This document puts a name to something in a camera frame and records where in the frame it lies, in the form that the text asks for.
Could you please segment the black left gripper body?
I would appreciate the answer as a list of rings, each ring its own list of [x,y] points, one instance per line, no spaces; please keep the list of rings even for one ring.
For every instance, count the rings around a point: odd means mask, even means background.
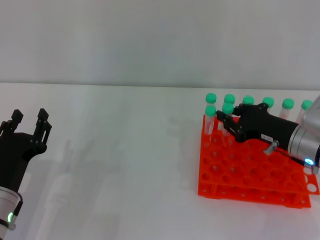
[[[18,192],[30,160],[47,150],[47,145],[27,133],[0,137],[0,186]]]

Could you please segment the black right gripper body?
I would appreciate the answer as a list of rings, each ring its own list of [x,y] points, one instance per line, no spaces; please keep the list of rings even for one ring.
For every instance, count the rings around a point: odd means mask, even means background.
[[[258,139],[271,143],[278,141],[278,147],[287,150],[290,138],[298,124],[268,113],[265,103],[243,105],[243,113],[238,123],[244,128],[246,141]]]

